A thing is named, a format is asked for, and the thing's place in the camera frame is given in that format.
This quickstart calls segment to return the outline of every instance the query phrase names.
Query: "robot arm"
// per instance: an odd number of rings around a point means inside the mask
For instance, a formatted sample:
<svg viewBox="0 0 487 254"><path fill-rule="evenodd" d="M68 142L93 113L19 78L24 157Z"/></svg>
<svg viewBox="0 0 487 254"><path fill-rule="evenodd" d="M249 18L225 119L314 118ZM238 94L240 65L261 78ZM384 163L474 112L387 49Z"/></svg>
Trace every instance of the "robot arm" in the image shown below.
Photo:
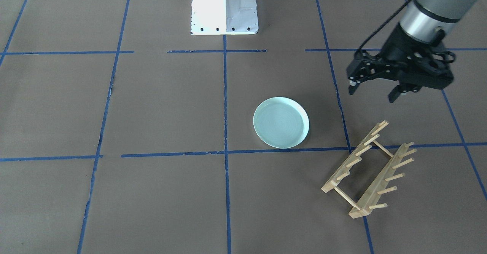
<svg viewBox="0 0 487 254"><path fill-rule="evenodd" d="M391 103L401 94L418 92L421 87L447 87L454 80L449 64L454 62L455 54L446 50L442 40L476 1L410 0L406 13L377 55L363 50L363 44L355 52L347 68L349 93L376 78L399 81L388 96Z"/></svg>

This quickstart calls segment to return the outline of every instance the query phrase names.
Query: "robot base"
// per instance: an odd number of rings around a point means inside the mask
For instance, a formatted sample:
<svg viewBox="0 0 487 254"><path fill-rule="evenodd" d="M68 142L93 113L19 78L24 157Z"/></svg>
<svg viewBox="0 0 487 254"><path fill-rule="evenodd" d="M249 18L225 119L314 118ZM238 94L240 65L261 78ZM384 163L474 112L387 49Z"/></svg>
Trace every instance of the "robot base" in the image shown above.
<svg viewBox="0 0 487 254"><path fill-rule="evenodd" d="M193 0L192 35L244 35L259 30L255 0Z"/></svg>

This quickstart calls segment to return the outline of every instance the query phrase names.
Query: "plate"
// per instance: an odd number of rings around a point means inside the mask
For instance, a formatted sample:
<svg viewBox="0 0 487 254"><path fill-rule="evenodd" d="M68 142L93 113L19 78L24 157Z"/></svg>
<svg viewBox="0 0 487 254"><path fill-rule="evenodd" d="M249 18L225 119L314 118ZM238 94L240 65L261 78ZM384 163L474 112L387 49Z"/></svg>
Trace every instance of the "plate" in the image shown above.
<svg viewBox="0 0 487 254"><path fill-rule="evenodd" d="M308 134L308 114L289 98L270 98L255 110L254 129L264 143L275 148L292 148Z"/></svg>

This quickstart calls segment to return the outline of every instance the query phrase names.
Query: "wooden peg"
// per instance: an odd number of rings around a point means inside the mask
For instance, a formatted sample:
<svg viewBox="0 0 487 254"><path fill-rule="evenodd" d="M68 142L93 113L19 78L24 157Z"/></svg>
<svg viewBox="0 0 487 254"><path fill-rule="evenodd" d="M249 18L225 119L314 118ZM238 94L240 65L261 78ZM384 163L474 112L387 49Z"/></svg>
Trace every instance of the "wooden peg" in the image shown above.
<svg viewBox="0 0 487 254"><path fill-rule="evenodd" d="M418 151L416 148L415 148L415 149L412 149L412 150L409 150L408 152L406 152L406 153L404 153L404 154L399 155L399 158L404 158L404 157L406 157L407 155L411 155L411 154L415 153L416 151Z"/></svg>
<svg viewBox="0 0 487 254"><path fill-rule="evenodd" d="M384 129L384 127L386 127L386 125L379 126L376 130L374 130L372 133L370 133L370 135L371 136L376 135L377 133L379 133L379 131L381 131L382 129Z"/></svg>
<svg viewBox="0 0 487 254"><path fill-rule="evenodd" d="M400 177L404 177L406 176L406 174L404 173L401 173L401 174L397 174L397 175L394 175L392 177L389 177L389 178L386 178L385 181L388 182L388 181L392 181L392 180L395 180L397 178L400 178Z"/></svg>
<svg viewBox="0 0 487 254"><path fill-rule="evenodd" d="M333 188L336 192L338 192L349 204L351 204L353 207L356 209L360 210L360 207L358 207L357 203L352 200L351 197L348 197L348 195L343 192L338 186Z"/></svg>
<svg viewBox="0 0 487 254"><path fill-rule="evenodd" d="M389 188L386 188L386 189L381 190L381 191L377 191L377 194L382 195L384 193L388 193L388 192L391 192L394 190L397 190L397 186L393 186L393 187L389 187Z"/></svg>
<svg viewBox="0 0 487 254"><path fill-rule="evenodd" d="M387 155L389 155L391 158L394 157L394 155L392 153L389 152L389 150L387 150L387 148L385 148L383 145L381 145L378 141L374 141L374 143L376 144L376 146L378 146L383 152L387 153Z"/></svg>
<svg viewBox="0 0 487 254"><path fill-rule="evenodd" d="M368 145L369 143L372 143L375 139L379 138L380 134L376 134L374 137L370 138L368 141L364 143L364 146Z"/></svg>
<svg viewBox="0 0 487 254"><path fill-rule="evenodd" d="M393 166L393 169L397 169L397 168L400 168L402 167L403 165L405 164L409 164L410 162L414 161L414 158L409 158L407 160L405 160L404 162L402 163L399 163L399 164L396 164L395 166Z"/></svg>
<svg viewBox="0 0 487 254"><path fill-rule="evenodd" d="M344 174L336 177L337 181L340 181L341 179L345 178L346 176L350 175L350 171L345 172Z"/></svg>
<svg viewBox="0 0 487 254"><path fill-rule="evenodd" d="M355 159L354 161L352 161L351 163L349 163L348 165L346 165L346 167L347 168L350 168L353 165L355 165L356 163L360 162L361 160L362 160L362 158L358 157L357 159Z"/></svg>
<svg viewBox="0 0 487 254"><path fill-rule="evenodd" d="M376 208L384 208L387 207L387 204L377 204L369 206L369 209L376 209Z"/></svg>
<svg viewBox="0 0 487 254"><path fill-rule="evenodd" d="M362 150L360 150L359 152L355 153L355 156L359 157L360 155L362 155L362 153L366 152L370 148L372 148L372 145L368 145L368 146L364 147Z"/></svg>

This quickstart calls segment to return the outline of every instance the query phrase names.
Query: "blue tape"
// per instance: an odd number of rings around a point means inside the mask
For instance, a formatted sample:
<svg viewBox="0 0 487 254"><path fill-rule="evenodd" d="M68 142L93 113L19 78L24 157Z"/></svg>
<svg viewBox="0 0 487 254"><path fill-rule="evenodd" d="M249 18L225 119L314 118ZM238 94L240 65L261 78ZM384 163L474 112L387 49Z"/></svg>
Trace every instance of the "blue tape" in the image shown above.
<svg viewBox="0 0 487 254"><path fill-rule="evenodd" d="M54 156L54 157L18 157L18 158L0 158L0 162L95 159L96 157L97 157L96 155L84 155L84 156Z"/></svg>
<svg viewBox="0 0 487 254"><path fill-rule="evenodd" d="M477 181L480 185L480 189L482 190L482 193L484 194L484 198L487 200L487 191L485 190L484 183L482 182L482 178L480 178L479 172L477 171L477 167L475 166L475 163L473 162L472 155L470 154L470 150L468 150L468 145L465 143L465 139L463 137L462 131L460 130L460 126L458 125L457 119L455 117L454 111L452 109L452 105L450 105L450 101L448 100L447 94L445 91L442 89L441 90L443 94L443 98L445 98L445 101L448 106L448 110L450 111L450 115L452 115L452 118L455 123L455 127L458 131L458 135L460 136L460 139L462 140L466 155L468 156L468 160L470 161L470 165L472 166L473 172L475 173L475 176L477 177Z"/></svg>
<svg viewBox="0 0 487 254"><path fill-rule="evenodd" d="M329 51L356 51L357 49L328 49ZM364 49L367 51L380 51L378 48ZM484 51L487 48L449 48L450 51ZM327 49L305 49L306 52L324 52Z"/></svg>
<svg viewBox="0 0 487 254"><path fill-rule="evenodd" d="M315 151L336 151L348 150L348 147L326 147L326 148L295 148L295 149L256 149L256 150L230 150L228 154L245 153L280 153L280 152L315 152Z"/></svg>
<svg viewBox="0 0 487 254"><path fill-rule="evenodd" d="M369 223L367 222L367 216L362 217L364 220L365 233L367 234L367 242L369 242L370 254L374 254L374 246L372 245L372 237L370 236Z"/></svg>
<svg viewBox="0 0 487 254"><path fill-rule="evenodd" d="M199 151L199 152L171 152L171 153L139 153L139 154L122 154L122 158L136 157L170 157L170 156L193 156L193 155L217 155L224 154L224 151Z"/></svg>
<svg viewBox="0 0 487 254"><path fill-rule="evenodd" d="M12 42L12 38L14 37L15 30L17 29L17 25L19 24L19 21L21 20L22 13L24 13L25 6L27 4L28 0L24 0L24 3L22 4L21 11L19 11L19 15L17 16L17 20L15 20L14 27L12 28L12 31L10 32L10 36L8 37L7 44L5 45L5 48L3 49L3 54L0 58L0 66L2 66L3 59L5 59L5 53L7 53L8 47L10 46L10 43Z"/></svg>
<svg viewBox="0 0 487 254"><path fill-rule="evenodd" d="M350 139L348 138L347 124L345 122L345 115L343 113L343 107L341 106L338 84L336 84L336 77L335 77L334 68L333 68L332 56L330 53L330 46L328 45L328 39L326 37L325 23L323 22L323 16L321 14L320 0L316 0L316 6L318 7L318 15L320 15L321 30L323 32L323 38L325 40L326 53L328 55L328 62L330 63L330 69L331 69L331 73L332 73L333 84L334 84L335 91L336 91L336 99L338 101L338 105L339 105L340 112L341 112L341 119L343 122L343 131L345 132L345 139L347 141L348 151L350 153L352 153L352 148L350 147Z"/></svg>
<svg viewBox="0 0 487 254"><path fill-rule="evenodd" d="M167 53L254 53L267 52L266 49L247 49L247 50L171 50Z"/></svg>
<svg viewBox="0 0 487 254"><path fill-rule="evenodd" d="M57 54L115 54L117 51L32 51L32 52L6 52L5 55L57 55ZM120 54L134 53L134 51L118 51Z"/></svg>
<svg viewBox="0 0 487 254"><path fill-rule="evenodd" d="M99 139L98 146L96 148L96 158L94 159L94 163L93 163L93 172L92 172L92 177L91 177L91 182L90 182L90 195L88 197L88 201L86 202L85 214L83 217L83 224L81 226L80 241L78 243L78 250L76 251L77 254L81 254L81 249L83 247L83 240L84 240L85 231L86 231L86 223L88 221L88 215L90 212L90 205L91 205L91 200L92 200L92 196L93 196L95 173L96 173L96 169L98 167L99 155L101 152L101 144L103 142L103 134L104 134L105 125L107 122L108 108L110 106L110 97L111 97L111 90L113 87L113 79L115 78L115 72L117 69L118 56L119 56L119 52L120 52L120 47L122 45L122 38L123 38L123 32L124 32L124 28L125 28L125 21L127 20L127 13L129 11L129 3L130 3L130 0L127 0L127 2L125 4L124 16L123 16L123 20L122 20L122 27L120 28L120 36L118 37L117 53L115 54L115 61L113 62L113 69L111 71L110 86L108 87L107 101L105 103L105 111L103 113L103 121L101 123L101 129L100 129L100 139Z"/></svg>
<svg viewBox="0 0 487 254"><path fill-rule="evenodd" d="M436 148L436 147L457 147L457 146L463 146L463 143L446 143L446 144L415 144L412 145L411 147L414 148ZM388 145L384 146L387 149L398 149L400 146L398 145ZM379 147L372 146L371 149L378 149Z"/></svg>
<svg viewBox="0 0 487 254"><path fill-rule="evenodd" d="M223 35L223 96L224 96L224 155L225 155L225 191L226 191L226 248L228 254L232 252L232 236L230 228L230 182L228 177L228 119L227 119L227 83L226 83L226 35Z"/></svg>
<svg viewBox="0 0 487 254"><path fill-rule="evenodd" d="M467 146L487 146L487 142L482 143L465 143Z"/></svg>

